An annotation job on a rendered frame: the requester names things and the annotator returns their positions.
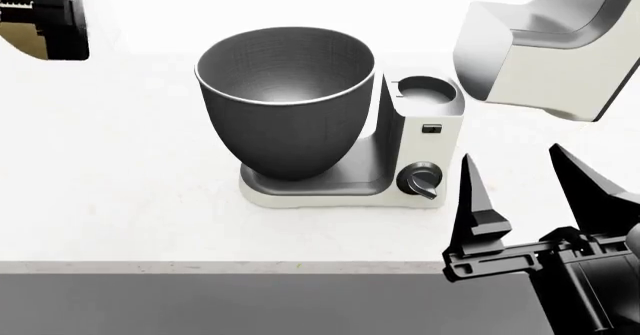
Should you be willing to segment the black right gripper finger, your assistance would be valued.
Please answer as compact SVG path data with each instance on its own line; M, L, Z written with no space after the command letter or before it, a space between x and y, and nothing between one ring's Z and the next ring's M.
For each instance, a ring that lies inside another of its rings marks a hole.
M561 145L552 145L549 154L564 196L582 232L625 236L640 224L640 193L632 193L615 184Z
M512 227L492 205L480 172L470 154L461 162L460 189L448 253L479 256L505 249L502 238Z

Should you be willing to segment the white stand mixer base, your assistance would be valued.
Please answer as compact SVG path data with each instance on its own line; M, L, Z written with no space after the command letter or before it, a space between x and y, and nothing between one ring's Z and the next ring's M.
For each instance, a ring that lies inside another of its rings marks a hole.
M303 181L274 180L243 166L240 193L264 208L439 208L446 199L448 169L464 111L464 96L452 79L384 76L375 131L358 139L335 166ZM441 124L442 132L421 133L423 124ZM436 199L398 189L398 173L417 162L435 163L442 170Z

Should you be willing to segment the black mixer speed knob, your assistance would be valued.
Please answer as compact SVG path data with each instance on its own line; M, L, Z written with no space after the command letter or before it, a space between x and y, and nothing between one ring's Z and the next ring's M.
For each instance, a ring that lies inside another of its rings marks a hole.
M403 193L433 200L438 196L437 187L442 180L443 172L435 163L417 162L401 169L396 185Z

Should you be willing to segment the dark grey mixer bowl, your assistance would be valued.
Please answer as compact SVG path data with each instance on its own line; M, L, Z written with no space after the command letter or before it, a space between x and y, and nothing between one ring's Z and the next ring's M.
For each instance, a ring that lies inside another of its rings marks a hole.
M284 180L327 171L364 127L376 59L349 34L275 27L218 41L194 66L221 142L244 166Z

